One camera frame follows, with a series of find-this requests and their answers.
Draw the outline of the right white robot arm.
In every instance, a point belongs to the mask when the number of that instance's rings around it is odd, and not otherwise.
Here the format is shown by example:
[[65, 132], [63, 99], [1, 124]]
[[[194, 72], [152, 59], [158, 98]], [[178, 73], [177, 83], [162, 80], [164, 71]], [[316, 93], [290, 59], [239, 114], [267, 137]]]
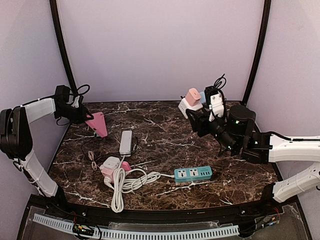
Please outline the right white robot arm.
[[282, 181], [266, 185], [261, 199], [282, 203], [320, 184], [320, 138], [288, 137], [279, 133], [256, 132], [256, 113], [242, 105], [229, 109], [228, 116], [214, 115], [211, 111], [186, 110], [192, 130], [199, 137], [212, 135], [231, 156], [240, 155], [251, 164], [284, 161], [307, 161], [312, 165]]

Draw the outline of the pink charger plug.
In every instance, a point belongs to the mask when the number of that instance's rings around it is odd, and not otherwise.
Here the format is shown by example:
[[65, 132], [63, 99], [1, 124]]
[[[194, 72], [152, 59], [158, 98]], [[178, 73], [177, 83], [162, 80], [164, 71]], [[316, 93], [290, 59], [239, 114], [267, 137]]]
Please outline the pink charger plug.
[[198, 104], [201, 99], [201, 95], [196, 88], [190, 88], [185, 95], [185, 99], [188, 104], [193, 107]]

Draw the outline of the light blue charger plug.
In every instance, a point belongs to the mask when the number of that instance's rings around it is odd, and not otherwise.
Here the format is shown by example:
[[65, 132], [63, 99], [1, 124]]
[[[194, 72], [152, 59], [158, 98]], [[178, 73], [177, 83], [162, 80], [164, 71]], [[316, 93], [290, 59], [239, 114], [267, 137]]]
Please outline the light blue charger plug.
[[204, 91], [201, 91], [199, 94], [200, 94], [200, 100], [199, 101], [201, 102], [202, 105], [206, 105], [207, 102], [206, 102], [206, 96], [205, 96]]

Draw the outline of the pink triangular power socket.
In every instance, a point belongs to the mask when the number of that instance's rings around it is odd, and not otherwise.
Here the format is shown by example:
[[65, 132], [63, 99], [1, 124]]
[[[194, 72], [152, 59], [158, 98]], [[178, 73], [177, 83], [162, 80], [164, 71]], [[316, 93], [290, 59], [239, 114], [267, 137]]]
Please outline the pink triangular power socket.
[[92, 117], [85, 121], [85, 123], [101, 138], [108, 136], [105, 117], [102, 112], [92, 114]]

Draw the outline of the white cube socket adapter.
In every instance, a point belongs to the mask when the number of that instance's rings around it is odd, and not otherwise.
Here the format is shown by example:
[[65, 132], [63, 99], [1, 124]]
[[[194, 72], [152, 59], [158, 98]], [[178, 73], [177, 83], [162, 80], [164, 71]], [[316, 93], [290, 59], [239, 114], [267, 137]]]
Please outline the white cube socket adapter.
[[191, 106], [188, 101], [186, 100], [185, 97], [183, 97], [180, 101], [180, 103], [178, 104], [178, 108], [181, 111], [181, 113], [183, 114], [183, 116], [188, 119], [186, 110], [190, 109], [193, 111], [198, 111], [203, 107], [203, 104], [200, 101], [197, 101], [196, 104], [194, 106]]

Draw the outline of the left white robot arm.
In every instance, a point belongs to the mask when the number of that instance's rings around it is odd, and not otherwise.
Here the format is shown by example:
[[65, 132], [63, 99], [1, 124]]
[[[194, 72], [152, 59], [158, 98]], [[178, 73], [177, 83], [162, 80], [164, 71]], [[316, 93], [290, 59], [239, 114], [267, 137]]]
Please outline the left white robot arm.
[[0, 112], [0, 150], [44, 197], [58, 195], [59, 185], [36, 156], [30, 125], [50, 115], [56, 120], [65, 118], [70, 124], [93, 120], [93, 115], [83, 105], [84, 95], [84, 92], [73, 93], [66, 85], [58, 85], [53, 95]]

